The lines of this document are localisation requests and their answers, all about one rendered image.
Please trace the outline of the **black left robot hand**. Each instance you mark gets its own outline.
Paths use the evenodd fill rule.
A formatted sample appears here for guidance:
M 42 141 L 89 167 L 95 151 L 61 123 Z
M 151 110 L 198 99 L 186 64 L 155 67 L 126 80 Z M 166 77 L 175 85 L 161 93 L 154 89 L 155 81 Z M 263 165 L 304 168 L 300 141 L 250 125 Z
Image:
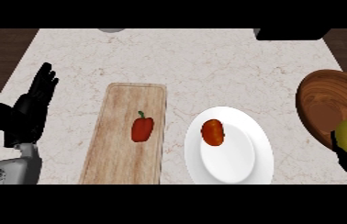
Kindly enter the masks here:
M 14 106 L 0 103 L 0 131 L 5 132 L 5 147 L 39 141 L 48 116 L 55 89 L 56 72 L 46 62 L 36 74 L 28 92 L 22 94 Z

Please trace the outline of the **yellow-green lemon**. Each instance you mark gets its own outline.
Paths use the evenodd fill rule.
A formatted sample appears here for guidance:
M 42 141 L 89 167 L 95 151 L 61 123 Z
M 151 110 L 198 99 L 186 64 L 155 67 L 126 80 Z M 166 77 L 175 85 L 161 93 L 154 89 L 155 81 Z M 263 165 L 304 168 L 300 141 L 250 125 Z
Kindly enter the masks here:
M 335 129 L 337 145 L 347 152 L 347 120 L 343 120 Z

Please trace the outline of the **white round plate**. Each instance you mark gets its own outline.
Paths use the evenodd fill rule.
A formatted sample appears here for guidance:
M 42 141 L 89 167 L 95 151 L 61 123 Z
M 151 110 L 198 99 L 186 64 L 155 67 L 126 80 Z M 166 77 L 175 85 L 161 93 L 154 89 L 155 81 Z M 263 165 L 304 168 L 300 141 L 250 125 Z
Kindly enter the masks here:
M 204 123 L 223 123 L 223 144 L 210 146 L 203 138 Z M 273 179 L 273 150 L 263 128 L 238 109 L 216 106 L 191 122 L 185 138 L 185 160 L 197 184 L 269 184 Z

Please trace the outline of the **brown wooden bowl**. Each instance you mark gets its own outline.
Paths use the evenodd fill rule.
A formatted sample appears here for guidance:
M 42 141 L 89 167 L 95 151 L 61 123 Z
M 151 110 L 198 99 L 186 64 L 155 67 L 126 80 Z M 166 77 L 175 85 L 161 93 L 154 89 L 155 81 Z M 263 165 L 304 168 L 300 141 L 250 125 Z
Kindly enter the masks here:
M 331 132 L 347 120 L 347 73 L 337 70 L 310 73 L 297 88 L 296 107 L 306 130 L 331 149 Z

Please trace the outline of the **pale wooden cutting board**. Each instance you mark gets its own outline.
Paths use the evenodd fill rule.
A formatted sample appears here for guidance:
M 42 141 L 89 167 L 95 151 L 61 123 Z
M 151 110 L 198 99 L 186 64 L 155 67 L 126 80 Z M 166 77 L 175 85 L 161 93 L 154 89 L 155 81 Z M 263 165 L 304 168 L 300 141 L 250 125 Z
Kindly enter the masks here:
M 158 184 L 166 125 L 164 84 L 108 85 L 80 184 Z M 154 119 L 146 141 L 135 142 L 138 119 Z

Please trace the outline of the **red bell pepper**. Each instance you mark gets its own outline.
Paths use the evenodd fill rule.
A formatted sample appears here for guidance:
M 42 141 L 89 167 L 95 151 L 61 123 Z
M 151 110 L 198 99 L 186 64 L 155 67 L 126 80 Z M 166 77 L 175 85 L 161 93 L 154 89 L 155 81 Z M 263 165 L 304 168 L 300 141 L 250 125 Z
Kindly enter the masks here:
M 135 142 L 145 142 L 149 140 L 155 121 L 152 118 L 148 118 L 145 116 L 145 113 L 142 111 L 139 111 L 139 115 L 141 116 L 136 118 L 132 126 L 132 140 Z

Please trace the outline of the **orange-red oval fruit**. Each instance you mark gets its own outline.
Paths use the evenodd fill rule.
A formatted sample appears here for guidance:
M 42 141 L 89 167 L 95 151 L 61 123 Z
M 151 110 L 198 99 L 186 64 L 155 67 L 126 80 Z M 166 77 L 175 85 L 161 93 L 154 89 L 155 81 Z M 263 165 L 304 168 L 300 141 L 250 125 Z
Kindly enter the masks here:
M 223 144 L 223 123 L 219 119 L 210 119 L 204 123 L 201 127 L 201 135 L 206 143 L 210 146 L 220 146 Z

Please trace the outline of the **black appliance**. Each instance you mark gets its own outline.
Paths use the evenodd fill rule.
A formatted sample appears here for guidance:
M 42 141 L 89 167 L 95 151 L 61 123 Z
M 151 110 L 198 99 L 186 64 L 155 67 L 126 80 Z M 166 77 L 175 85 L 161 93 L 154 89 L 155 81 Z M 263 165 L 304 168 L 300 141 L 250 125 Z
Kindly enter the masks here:
M 256 28 L 257 40 L 318 40 L 330 28 Z

